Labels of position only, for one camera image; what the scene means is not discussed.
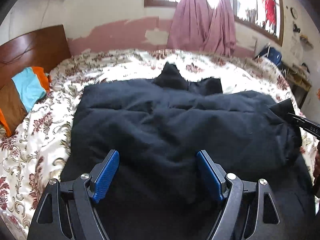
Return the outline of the floral white red bedspread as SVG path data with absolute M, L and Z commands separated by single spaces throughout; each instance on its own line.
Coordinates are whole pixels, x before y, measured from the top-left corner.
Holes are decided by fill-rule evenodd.
M 293 99 L 289 83 L 265 57 L 253 60 L 180 50 L 83 53 L 51 71 L 52 89 L 17 126 L 1 135 L 1 239 L 26 239 L 45 184 L 59 178 L 71 150 L 71 127 L 85 86 L 103 81 L 152 78 L 166 62 L 189 81 L 221 79 L 225 93 L 255 90 L 276 102 Z

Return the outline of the large black padded coat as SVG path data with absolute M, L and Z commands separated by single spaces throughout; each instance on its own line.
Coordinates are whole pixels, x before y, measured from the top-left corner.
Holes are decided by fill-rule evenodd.
M 111 239 L 205 239 L 218 207 L 196 165 L 205 150 L 226 172 L 266 179 L 289 239 L 315 218 L 300 130 L 289 124 L 291 100 L 255 91 L 224 94 L 218 79 L 188 82 L 166 64 L 152 80 L 87 86 L 73 119 L 69 181 L 110 150 L 120 164 L 97 211 Z

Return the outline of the blue bag by bed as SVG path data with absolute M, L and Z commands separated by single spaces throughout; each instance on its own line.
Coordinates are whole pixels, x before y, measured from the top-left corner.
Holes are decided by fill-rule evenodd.
M 276 50 L 276 48 L 268 46 L 264 47 L 260 53 L 255 57 L 258 59 L 260 57 L 266 57 L 271 62 L 273 62 L 276 66 L 281 65 L 282 63 L 282 54 L 280 51 Z

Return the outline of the pink window curtain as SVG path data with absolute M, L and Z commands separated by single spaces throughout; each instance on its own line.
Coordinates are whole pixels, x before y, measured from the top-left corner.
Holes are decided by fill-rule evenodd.
M 180 0 L 172 19 L 168 49 L 203 51 L 231 56 L 236 46 L 236 30 L 230 0 Z

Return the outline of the brown wooden headboard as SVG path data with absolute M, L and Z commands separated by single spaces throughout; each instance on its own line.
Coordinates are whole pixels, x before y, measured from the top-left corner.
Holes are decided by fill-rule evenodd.
M 1 87 L 26 67 L 42 67 L 49 73 L 71 57 L 63 25 L 31 31 L 0 46 Z

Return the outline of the orange blue brown pillow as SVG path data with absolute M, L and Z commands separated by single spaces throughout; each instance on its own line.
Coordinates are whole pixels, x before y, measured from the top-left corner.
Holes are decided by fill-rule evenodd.
M 35 103 L 50 91 L 50 78 L 42 67 L 27 67 L 1 88 L 1 126 L 13 135 Z

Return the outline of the red hanging garment outside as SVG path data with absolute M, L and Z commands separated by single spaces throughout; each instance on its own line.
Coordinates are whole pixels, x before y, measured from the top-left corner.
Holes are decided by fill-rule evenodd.
M 265 7 L 265 20 L 263 22 L 263 28 L 266 27 L 267 22 L 269 22 L 269 27 L 273 24 L 276 25 L 276 9 L 274 0 L 263 0 Z

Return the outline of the wooden side shelf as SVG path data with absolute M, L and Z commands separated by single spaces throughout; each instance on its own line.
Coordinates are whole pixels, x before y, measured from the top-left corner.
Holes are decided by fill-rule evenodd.
M 311 81 L 309 80 L 308 69 L 304 66 L 298 66 L 292 64 L 285 67 L 285 79 L 288 81 L 291 91 L 296 99 L 299 108 L 302 108 L 304 102 L 312 87 Z

